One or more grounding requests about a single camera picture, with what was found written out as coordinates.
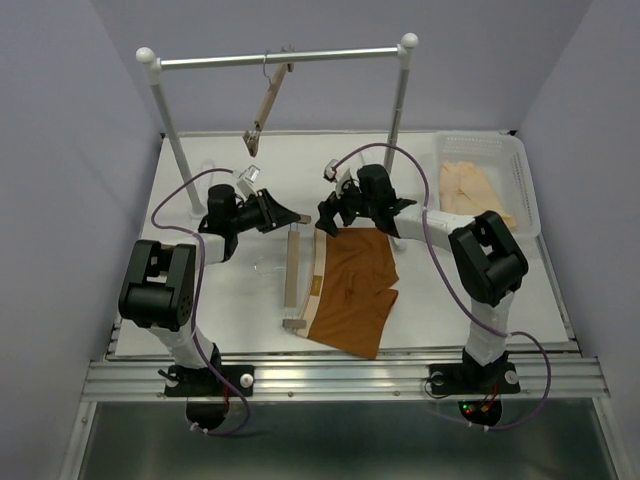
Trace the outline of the wooden clip hanger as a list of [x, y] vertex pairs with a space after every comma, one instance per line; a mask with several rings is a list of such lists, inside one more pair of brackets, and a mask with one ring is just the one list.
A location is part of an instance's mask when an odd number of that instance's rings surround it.
[[311, 223], [311, 216], [301, 214], [296, 223], [289, 225], [286, 240], [286, 257], [283, 266], [269, 266], [265, 256], [254, 262], [254, 271], [261, 277], [273, 275], [276, 271], [284, 272], [284, 318], [282, 328], [291, 332], [303, 329], [307, 323], [298, 318], [298, 281], [300, 268], [301, 233], [300, 227]]
[[266, 52], [262, 61], [262, 75], [267, 80], [267, 89], [254, 116], [252, 126], [243, 134], [244, 144], [252, 158], [258, 155], [261, 135], [265, 130], [266, 122], [276, 102], [284, 78], [294, 70], [294, 64], [288, 62], [279, 64], [272, 74], [268, 73], [266, 68], [268, 56], [269, 52]]

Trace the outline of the brown underwear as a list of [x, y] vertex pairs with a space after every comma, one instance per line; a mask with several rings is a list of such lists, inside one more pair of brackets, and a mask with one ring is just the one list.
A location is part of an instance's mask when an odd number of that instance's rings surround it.
[[314, 262], [300, 337], [356, 357], [376, 358], [399, 292], [389, 238], [375, 228], [314, 232]]

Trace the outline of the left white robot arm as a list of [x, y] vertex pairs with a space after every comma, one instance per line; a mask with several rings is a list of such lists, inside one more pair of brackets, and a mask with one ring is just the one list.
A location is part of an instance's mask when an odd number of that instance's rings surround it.
[[301, 221], [266, 189], [243, 199], [233, 186], [218, 184], [209, 188], [207, 213], [187, 242], [135, 242], [118, 311], [171, 354], [174, 364], [159, 372], [167, 396], [216, 395], [225, 386], [219, 349], [194, 325], [197, 282], [206, 266], [230, 260], [246, 231], [269, 233]]

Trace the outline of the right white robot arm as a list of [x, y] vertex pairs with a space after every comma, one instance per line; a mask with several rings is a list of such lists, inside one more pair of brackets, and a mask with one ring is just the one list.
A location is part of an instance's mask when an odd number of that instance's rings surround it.
[[338, 221], [349, 226], [364, 218], [394, 239], [420, 241], [430, 251], [443, 248], [453, 256], [471, 300], [461, 307], [470, 328], [461, 361], [433, 373], [437, 393], [476, 393], [485, 387], [518, 392], [519, 379], [506, 349], [507, 323], [529, 264], [501, 216], [492, 210], [476, 216], [430, 210], [398, 197], [382, 165], [340, 172], [340, 164], [334, 160], [324, 171], [335, 189], [318, 205], [320, 230], [337, 237]]

